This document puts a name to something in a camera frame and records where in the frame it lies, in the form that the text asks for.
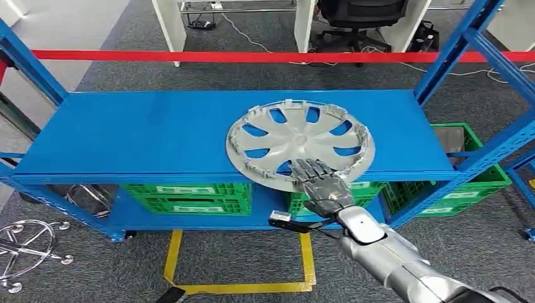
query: desk leg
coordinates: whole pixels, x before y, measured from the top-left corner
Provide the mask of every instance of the desk leg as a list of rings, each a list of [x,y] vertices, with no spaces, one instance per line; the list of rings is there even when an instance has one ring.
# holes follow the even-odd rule
[[[293,35],[299,52],[309,51],[310,27],[314,15],[314,0],[298,0],[295,10],[295,23]]]
[[[185,27],[177,0],[152,0],[154,11],[162,27],[163,36],[171,52],[182,52],[185,44]]]
[[[393,52],[404,52],[420,25],[431,0],[408,0],[405,17],[391,27],[379,29],[386,43],[392,46]]]

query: blue metal shelf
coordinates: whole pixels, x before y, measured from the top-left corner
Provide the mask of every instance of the blue metal shelf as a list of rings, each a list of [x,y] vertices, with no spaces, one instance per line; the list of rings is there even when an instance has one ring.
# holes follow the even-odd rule
[[[126,230],[266,230],[273,229],[267,224],[273,210],[286,211],[288,206],[280,191],[258,184],[253,186],[253,198],[249,216],[224,215],[161,215],[148,212],[125,191],[119,191],[107,226]],[[384,222],[384,214],[377,200],[369,203],[367,209],[374,217]],[[295,217],[301,222],[317,222],[322,219],[316,215]],[[339,229],[332,224],[328,229]]]
[[[376,155],[360,180],[458,175],[411,90],[339,90],[72,93],[13,178],[24,184],[250,182],[228,160],[226,134],[249,108],[286,98],[338,104],[368,126]]]
[[[360,180],[439,181],[394,214],[386,216],[381,200],[371,202],[376,218],[398,228],[535,139],[531,108],[453,168],[421,109],[469,44],[535,105],[535,83],[481,34],[502,2],[475,0],[414,90],[68,93],[0,20],[0,51],[60,105],[15,169],[0,163],[0,181],[113,241],[131,229],[270,229],[269,213],[284,210],[284,200],[261,186],[255,186],[247,217],[155,215],[120,192],[110,218],[99,220],[42,184],[248,182],[226,157],[231,124],[255,105],[305,99],[338,104],[369,127],[377,151]]]

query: blue shelf board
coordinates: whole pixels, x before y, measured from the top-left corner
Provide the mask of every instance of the blue shelf board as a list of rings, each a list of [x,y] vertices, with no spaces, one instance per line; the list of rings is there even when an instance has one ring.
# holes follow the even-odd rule
[[[367,206],[367,209],[378,221],[384,222],[382,208],[378,203],[379,199],[374,199]],[[271,212],[288,209],[282,192],[258,184],[253,185],[251,208],[251,214],[248,216],[161,215],[149,212],[120,189],[115,198],[112,212],[107,219],[107,225],[123,230],[269,230],[274,229],[268,225]],[[325,220],[317,215],[293,219],[300,222]],[[340,226],[332,224],[326,228],[340,229]]]
[[[13,175],[25,184],[249,182],[227,159],[230,126],[287,98],[344,107],[368,126],[375,159],[359,180],[459,174],[412,90],[71,93]]]

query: yellow floor tape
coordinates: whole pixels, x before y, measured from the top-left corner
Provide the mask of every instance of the yellow floor tape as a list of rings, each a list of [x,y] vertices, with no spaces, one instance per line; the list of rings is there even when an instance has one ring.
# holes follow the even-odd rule
[[[171,285],[184,289],[188,294],[260,294],[270,292],[309,292],[316,284],[314,270],[314,257],[312,256],[312,243],[310,234],[299,234],[301,242],[301,255],[303,258],[304,282],[288,283],[254,283],[254,284],[212,284],[212,285],[177,285],[174,282],[175,269],[179,260],[182,231],[173,230],[167,260],[163,269],[163,277]]]

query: black bag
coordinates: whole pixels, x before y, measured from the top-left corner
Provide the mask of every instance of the black bag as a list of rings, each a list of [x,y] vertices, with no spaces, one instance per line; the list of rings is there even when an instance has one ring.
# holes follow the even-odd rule
[[[408,52],[438,51],[440,33],[431,21],[422,20],[414,33]]]

